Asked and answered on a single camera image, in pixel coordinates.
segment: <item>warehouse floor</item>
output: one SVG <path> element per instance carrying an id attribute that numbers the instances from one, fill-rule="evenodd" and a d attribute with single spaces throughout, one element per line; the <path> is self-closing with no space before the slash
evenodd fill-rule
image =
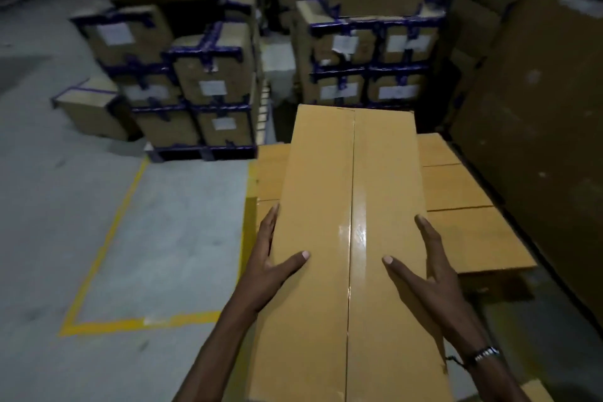
<path id="1" fill-rule="evenodd" d="M 98 72 L 66 21 L 91 1 L 0 13 L 5 401 L 170 400 L 236 281 L 248 162 L 149 165 L 142 142 L 81 135 L 51 110 Z M 603 401 L 600 337 L 546 271 L 526 282 L 534 299 L 484 307 L 511 366 L 558 402 Z M 473 393 L 450 375 L 456 399 Z"/>

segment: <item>hand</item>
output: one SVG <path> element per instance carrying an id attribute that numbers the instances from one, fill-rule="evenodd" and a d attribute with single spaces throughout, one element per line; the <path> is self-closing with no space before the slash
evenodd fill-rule
<path id="1" fill-rule="evenodd" d="M 486 331 L 464 299 L 458 276 L 444 252 L 442 238 L 424 217 L 415 216 L 427 249 L 427 263 L 435 279 L 424 280 L 392 256 L 383 263 L 403 279 L 423 307 L 440 325 L 444 338 L 461 354 L 463 360 L 488 347 Z"/>
<path id="2" fill-rule="evenodd" d="M 287 278 L 301 269 L 310 257 L 309 252 L 303 251 L 293 254 L 277 266 L 270 263 L 268 256 L 278 212 L 279 206 L 275 205 L 260 224 L 256 244 L 247 261 L 245 272 L 226 307 L 251 322 L 255 321 L 258 313 L 272 300 Z"/>

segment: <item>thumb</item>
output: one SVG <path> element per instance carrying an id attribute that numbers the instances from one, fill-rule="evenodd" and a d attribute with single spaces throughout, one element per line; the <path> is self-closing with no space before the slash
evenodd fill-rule
<path id="1" fill-rule="evenodd" d="M 406 265 L 398 261 L 395 257 L 392 256 L 384 256 L 383 263 L 388 269 L 398 275 L 411 289 L 412 292 L 415 293 L 416 296 L 421 295 L 423 289 L 425 288 L 426 281 L 420 276 L 416 275 L 411 269 L 406 267 Z"/>
<path id="2" fill-rule="evenodd" d="M 308 251 L 300 251 L 293 254 L 287 261 L 275 266 L 274 271 L 278 275 L 280 282 L 284 283 L 287 278 L 301 269 L 308 259 L 310 259 L 310 253 Z"/>

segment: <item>finger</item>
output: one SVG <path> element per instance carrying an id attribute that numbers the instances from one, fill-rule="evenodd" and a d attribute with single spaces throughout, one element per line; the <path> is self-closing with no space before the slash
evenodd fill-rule
<path id="1" fill-rule="evenodd" d="M 427 283 L 423 278 L 416 275 L 411 269 L 406 267 L 405 263 L 398 261 L 395 257 L 384 256 L 383 263 L 408 284 L 408 287 L 414 292 L 415 296 L 419 299 L 423 298 L 426 287 L 425 283 Z"/>
<path id="2" fill-rule="evenodd" d="M 260 229 L 256 236 L 256 244 L 253 246 L 252 258 L 258 260 L 262 264 L 268 259 L 268 255 L 270 254 L 270 244 L 278 213 L 279 204 L 270 208 L 264 219 L 262 219 Z"/>
<path id="3" fill-rule="evenodd" d="M 279 283 L 284 283 L 287 278 L 301 269 L 308 259 L 310 259 L 310 253 L 308 251 L 300 251 L 293 254 L 287 261 L 275 266 L 273 270 L 277 274 Z"/>
<path id="4" fill-rule="evenodd" d="M 436 231 L 431 223 L 421 215 L 415 216 L 415 223 L 421 237 L 425 242 L 425 249 L 427 250 L 427 261 L 433 271 L 436 280 L 446 276 L 450 271 L 454 271 L 448 262 L 446 252 L 444 251 L 444 245 L 442 244 L 442 237 L 439 232 Z"/>

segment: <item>bracelet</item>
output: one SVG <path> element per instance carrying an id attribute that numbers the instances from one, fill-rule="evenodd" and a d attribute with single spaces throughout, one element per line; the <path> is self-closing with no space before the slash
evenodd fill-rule
<path id="1" fill-rule="evenodd" d="M 483 350 L 479 350 L 477 353 L 474 353 L 471 356 L 469 356 L 465 360 L 465 363 L 460 362 L 455 356 L 447 356 L 446 360 L 447 361 L 454 361 L 459 366 L 461 366 L 462 368 L 464 368 L 465 370 L 467 370 L 468 368 L 476 365 L 482 359 L 485 359 L 485 358 L 490 357 L 490 356 L 500 356 L 500 355 L 501 355 L 501 352 L 498 350 L 498 348 L 495 348 L 493 346 L 489 346 L 488 348 L 484 348 Z"/>

